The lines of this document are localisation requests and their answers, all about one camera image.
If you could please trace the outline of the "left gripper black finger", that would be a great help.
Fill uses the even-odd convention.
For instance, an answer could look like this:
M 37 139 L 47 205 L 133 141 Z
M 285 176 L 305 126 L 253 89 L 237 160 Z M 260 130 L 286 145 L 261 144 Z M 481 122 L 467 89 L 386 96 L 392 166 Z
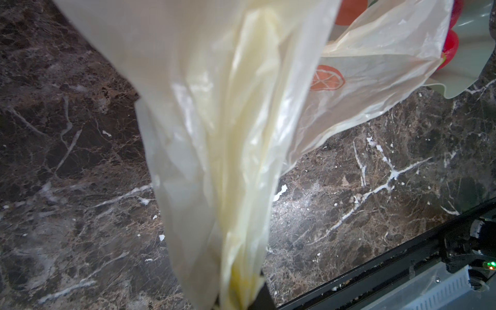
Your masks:
M 267 286 L 266 278 L 263 273 L 261 273 L 261 276 L 264 280 L 263 287 L 254 302 L 248 307 L 248 310 L 276 310 L 276 305 Z

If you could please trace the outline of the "translucent plastic fruit bag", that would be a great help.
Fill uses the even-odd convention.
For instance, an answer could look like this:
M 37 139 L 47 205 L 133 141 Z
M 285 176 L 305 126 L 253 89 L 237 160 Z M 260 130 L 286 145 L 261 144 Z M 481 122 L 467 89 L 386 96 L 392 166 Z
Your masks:
M 451 1 L 377 1 L 334 41 L 340 1 L 58 1 L 137 90 L 171 264 L 196 309 L 247 309 L 278 182 L 441 63 Z

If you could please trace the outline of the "orange fruit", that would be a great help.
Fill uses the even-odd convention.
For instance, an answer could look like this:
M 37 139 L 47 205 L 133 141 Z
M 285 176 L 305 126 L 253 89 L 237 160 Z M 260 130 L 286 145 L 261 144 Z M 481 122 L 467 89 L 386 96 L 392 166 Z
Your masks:
M 343 0 L 335 24 L 350 26 L 367 8 L 368 0 Z

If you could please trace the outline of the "red fruit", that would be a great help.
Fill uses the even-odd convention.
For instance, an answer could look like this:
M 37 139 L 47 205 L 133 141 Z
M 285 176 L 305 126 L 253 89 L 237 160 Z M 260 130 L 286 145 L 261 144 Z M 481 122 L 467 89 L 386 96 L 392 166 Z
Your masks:
M 452 61 L 452 59 L 457 54 L 458 49 L 459 49 L 459 37 L 456 32 L 454 32 L 453 30 L 449 30 L 443 46 L 443 52 L 442 52 L 443 62 L 438 67 L 437 69 L 438 71 L 444 68 L 445 66 L 447 66 L 447 64 L 449 64 Z
M 452 7 L 452 15 L 449 22 L 449 28 L 452 29 L 456 23 L 458 22 L 462 11 L 464 9 L 464 1 L 463 0 L 454 0 Z

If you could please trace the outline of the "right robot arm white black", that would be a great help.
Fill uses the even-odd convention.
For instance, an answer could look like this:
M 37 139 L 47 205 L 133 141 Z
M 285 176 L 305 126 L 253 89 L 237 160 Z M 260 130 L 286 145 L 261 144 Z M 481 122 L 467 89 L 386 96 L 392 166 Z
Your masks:
M 468 269 L 474 291 L 488 291 L 495 280 L 495 211 L 489 211 L 444 235 L 443 262 L 449 273 Z

